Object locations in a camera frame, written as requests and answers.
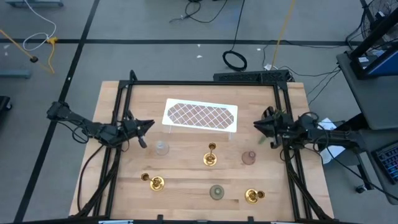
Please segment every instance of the white cable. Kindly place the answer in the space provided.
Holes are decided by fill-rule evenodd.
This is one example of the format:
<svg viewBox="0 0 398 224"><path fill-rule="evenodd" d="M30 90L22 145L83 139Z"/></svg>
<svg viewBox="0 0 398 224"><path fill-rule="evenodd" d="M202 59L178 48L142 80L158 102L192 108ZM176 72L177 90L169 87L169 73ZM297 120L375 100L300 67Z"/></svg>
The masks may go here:
<svg viewBox="0 0 398 224"><path fill-rule="evenodd" d="M28 38L26 38L26 39L24 40L24 42L22 43L23 48L24 48L25 50L27 50L27 51L32 51L32 50L36 50L36 49L38 49L39 47L41 47L41 46L46 42L46 40L48 40L49 38L51 38L51 37L54 35L55 31L57 30L57 25L56 25L54 22L52 22L52 21L50 21L50 20L48 20L48 19L42 17L41 15L39 15L39 13L35 12L26 0L24 0L24 2L27 4L27 6L29 7L29 9L30 9L34 14L36 14L36 16L39 16L40 18L42 18L42 19L44 19L45 21L47 21L47 22L49 22L49 23L52 23L52 24L54 25L54 31L52 32L51 35L48 35L48 34L46 34L45 32L39 32L39 33L36 33L36 34L31 35L30 37L28 37ZM33 49L27 49L26 46L25 46L26 42L27 42L29 39L31 39L31 38L33 38L33 37L35 37L35 36L37 36L37 35L45 35L45 40L44 40L41 44L39 44L38 46L34 47Z"/></svg>

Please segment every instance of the black metal frame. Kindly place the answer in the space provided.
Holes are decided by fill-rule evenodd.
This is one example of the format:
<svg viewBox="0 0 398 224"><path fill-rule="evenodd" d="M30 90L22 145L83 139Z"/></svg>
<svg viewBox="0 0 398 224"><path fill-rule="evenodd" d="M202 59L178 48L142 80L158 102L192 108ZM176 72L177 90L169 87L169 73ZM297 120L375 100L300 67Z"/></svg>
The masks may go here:
<svg viewBox="0 0 398 224"><path fill-rule="evenodd" d="M118 85L118 92L116 94L116 101L114 105L114 110L112 114L112 120L111 122L114 124L117 121L117 116L119 113L119 108L121 104L121 96L126 89L127 94L126 94L126 99L124 102L124 108L123 108L123 119L126 117L126 113L129 109L129 104L130 104L130 99L132 95L132 89L134 85L216 85L216 86L231 86L231 85L236 85L236 86L272 86L274 89L274 95L275 95L275 103L276 107L278 110L282 109L282 105L280 102L280 96L279 96L279 90L283 91L284 94L284 101L285 101L285 106L286 106L286 112L292 116L292 109L290 105L290 98L289 98L289 92L287 89L287 84L286 82L270 82L270 83L256 83L256 82L195 82L195 81L138 81L136 76L134 75L134 72L131 72L130 74L130 80L121 80L119 81ZM108 166L109 166L109 160L110 160L110 155L111 155L111 148L107 148L104 156L104 161L103 161L103 166L101 170L101 176L99 178L99 183L102 183L104 181L104 178L106 177L106 173L108 171ZM284 155L285 157L290 157L289 156L289 149L284 150ZM119 164L120 160L120 155L115 156L115 161L117 164ZM305 177L304 177L304 171L303 171L303 166L302 166L302 161L301 161L301 156L300 152L296 151L295 152L295 163L297 166L297 172L300 180L304 183L305 185ZM289 160L285 161L286 168L291 164ZM105 210L105 217L110 217L111 216L111 210L113 206L113 198L114 198L114 190L116 186L116 179L117 179L117 171L116 174L113 176L110 185L109 185L109 192L108 192L108 199L106 202L106 210ZM300 210L299 210L299 204L297 201L297 193L295 189L295 184L292 179L288 178L289 181L289 190L290 190L290 196L292 200L292 210L294 214L294 219L295 221L302 220L300 217ZM312 219L312 212L310 209L310 206L307 202L307 199L303 197L303 203L304 203L304 209L305 209L305 215L307 220ZM93 216L98 216L100 212L100 206L101 206L101 198L95 203L94 210L93 210ZM248 217L247 222L230 222L230 221L225 221L223 223L269 223L269 222L250 222L251 217ZM152 222L154 223L155 220L140 220L143 223L147 222ZM176 222L181 222L181 223L190 223L187 221L173 221L173 223Z"/></svg>

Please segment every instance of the gray floor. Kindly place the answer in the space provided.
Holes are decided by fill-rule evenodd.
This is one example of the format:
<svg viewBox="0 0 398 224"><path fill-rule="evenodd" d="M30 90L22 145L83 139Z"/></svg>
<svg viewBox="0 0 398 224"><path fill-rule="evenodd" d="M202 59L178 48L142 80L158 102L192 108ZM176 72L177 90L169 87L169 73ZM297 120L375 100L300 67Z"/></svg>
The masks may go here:
<svg viewBox="0 0 398 224"><path fill-rule="evenodd" d="M64 8L38 9L57 23L57 37L78 39L81 36L93 0L67 0ZM229 0L219 18L211 24L186 20L169 24L180 17L186 0L101 0L91 26L89 39L232 39L239 16L240 0ZM204 0L198 18L211 17L222 1ZM238 39L277 39L289 8L289 0L246 1ZM284 39L344 40L359 23L359 0L301 0ZM26 38L35 32L51 32L51 24L41 21L28 9L14 9L0 2L0 28L15 38ZM68 73L76 44L57 44L49 75L31 64L13 45L1 44L0 67L29 69L29 80L0 79L0 95L12 98L14 108L1 124L0 132L0 222L11 222L25 191L32 168L44 140L49 121L45 112L57 100ZM101 82L126 79L133 69L140 80L212 80L214 73L230 72L221 54L230 45L111 45L86 44L76 68L67 102L88 118L93 116ZM248 60L248 71L261 70L262 45L237 45L235 50ZM275 46L266 49L270 63ZM347 50L310 49L286 46L279 49L276 66L287 65L298 73L318 74L336 67L336 54ZM48 45L34 52L45 62ZM295 77L304 82L309 92L322 78ZM316 93L308 96L311 100ZM349 87L340 73L310 106L322 118L348 119L359 113ZM68 215L75 190L84 145L72 140L70 133L57 127L32 200L27 220L62 218ZM360 181L338 164L325 166L335 217L347 222L394 223L396 207L385 196L372 191L356 194Z"/></svg>

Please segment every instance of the brass candle holder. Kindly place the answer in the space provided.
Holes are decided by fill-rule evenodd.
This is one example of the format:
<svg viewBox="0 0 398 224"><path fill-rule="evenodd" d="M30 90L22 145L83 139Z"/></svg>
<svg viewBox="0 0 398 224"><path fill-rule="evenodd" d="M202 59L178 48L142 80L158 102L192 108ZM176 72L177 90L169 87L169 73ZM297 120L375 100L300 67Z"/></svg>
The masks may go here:
<svg viewBox="0 0 398 224"><path fill-rule="evenodd" d="M142 181L150 180L150 188L154 191L160 191L164 188L164 179L162 177L150 178L149 174L145 173L141 175Z"/></svg>
<svg viewBox="0 0 398 224"><path fill-rule="evenodd" d="M206 153L205 156L203 156L203 162L206 166L214 166L217 162L217 157L213 154L213 150L216 149L216 144L211 142L209 144L209 149L210 152Z"/></svg>
<svg viewBox="0 0 398 224"><path fill-rule="evenodd" d="M257 191L254 189L249 189L244 194L244 198L246 199L246 201L252 205L257 203L260 198L264 198L265 196L266 194L263 191L261 190Z"/></svg>

